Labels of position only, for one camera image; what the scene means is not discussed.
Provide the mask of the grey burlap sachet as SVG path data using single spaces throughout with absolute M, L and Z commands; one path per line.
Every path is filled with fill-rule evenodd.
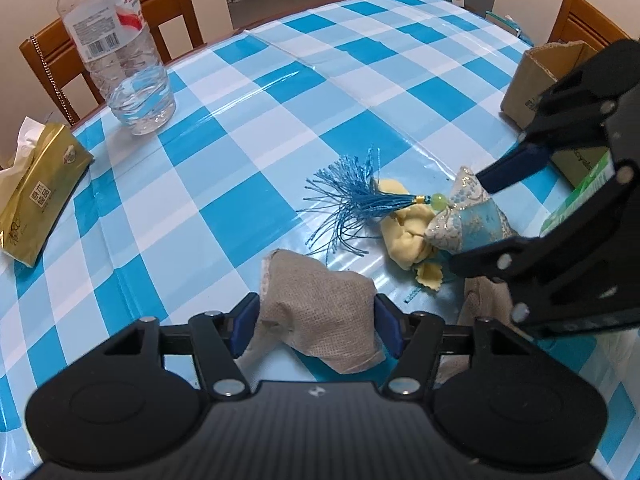
M 385 360 L 374 327 L 377 293 L 357 272 L 332 271 L 290 250 L 270 252 L 262 260 L 254 335 L 238 363 L 247 368 L 286 344 L 341 375 L 370 370 Z
M 476 318 L 495 318 L 515 333 L 523 332 L 511 320 L 513 302 L 506 283 L 494 283 L 488 278 L 467 278 L 464 283 L 464 301 L 458 325 L 472 326 Z M 440 359 L 436 382 L 443 384 L 470 367 L 469 356 L 443 356 Z

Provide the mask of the yellow fabric pouch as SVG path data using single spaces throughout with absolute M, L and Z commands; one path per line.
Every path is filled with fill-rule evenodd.
M 438 292 L 444 274 L 435 261 L 438 249 L 426 238 L 425 231 L 436 214 L 427 204 L 401 208 L 380 221 L 387 255 L 402 270 L 411 271 L 423 287 Z

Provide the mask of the blue brocade tassel sachet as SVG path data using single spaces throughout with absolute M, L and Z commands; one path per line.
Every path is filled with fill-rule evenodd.
M 371 150 L 365 159 L 343 156 L 306 180 L 307 209 L 324 219 L 306 241 L 313 254 L 346 252 L 362 256 L 354 245 L 363 230 L 411 207 L 425 206 L 434 212 L 418 237 L 450 254 L 501 242 L 515 235 L 506 214 L 480 184 L 468 167 L 458 171 L 450 195 L 416 195 L 385 192 L 378 178 L 380 152 Z

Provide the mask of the green toilet paper roll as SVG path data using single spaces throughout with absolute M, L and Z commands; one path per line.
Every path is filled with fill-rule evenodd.
M 583 179 L 578 184 L 577 188 L 570 193 L 564 202 L 550 214 L 550 216 L 542 222 L 539 235 L 541 237 L 546 236 L 563 221 L 565 221 L 571 214 L 578 211 L 578 209 L 590 199 L 591 196 L 596 194 L 608 180 L 611 180 L 615 174 L 612 156 L 610 151 L 606 151 L 602 158 L 596 163 Z

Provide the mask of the right wooden chair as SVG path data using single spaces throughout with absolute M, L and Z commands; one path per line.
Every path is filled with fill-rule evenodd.
M 587 0 L 562 0 L 549 42 L 583 41 L 601 51 L 630 36 Z

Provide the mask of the wooden chair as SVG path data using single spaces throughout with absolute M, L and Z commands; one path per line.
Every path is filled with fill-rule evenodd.
M 58 19 L 20 51 L 63 117 L 79 122 L 63 89 L 81 77 L 96 102 L 137 136 L 167 124 L 176 102 L 160 28 L 182 18 L 192 47 L 201 47 L 192 0 L 58 0 L 56 7 Z
M 601 51 L 630 36 L 587 0 L 562 0 L 549 42 L 583 41 Z

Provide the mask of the blue checkered tablecloth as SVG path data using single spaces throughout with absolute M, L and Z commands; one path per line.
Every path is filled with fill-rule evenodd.
M 304 252 L 318 169 L 378 150 L 384 178 L 428 195 L 510 150 L 500 104 L 525 51 L 442 0 L 350 0 L 171 66 L 157 134 L 107 111 L 80 126 L 94 161 L 38 263 L 1 261 L 2 477 L 37 465 L 26 402 L 63 367 L 142 316 L 227 311 L 265 255 Z

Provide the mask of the gold tissue pack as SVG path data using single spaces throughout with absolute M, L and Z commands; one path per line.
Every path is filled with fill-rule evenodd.
M 92 162 L 66 125 L 25 118 L 13 160 L 1 170 L 1 251 L 34 266 Z

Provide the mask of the left wooden chair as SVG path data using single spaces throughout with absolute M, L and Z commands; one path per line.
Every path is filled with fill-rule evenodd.
M 63 117 L 79 122 L 63 89 L 81 77 L 96 102 L 137 136 L 167 124 L 176 102 L 160 28 L 182 18 L 192 47 L 201 47 L 192 0 L 58 0 L 56 7 L 58 19 L 20 51 Z

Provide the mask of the clear plastic water bottle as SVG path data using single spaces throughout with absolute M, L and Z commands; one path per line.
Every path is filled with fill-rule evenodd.
M 175 113 L 169 77 L 140 0 L 58 0 L 62 23 L 100 96 L 136 136 Z

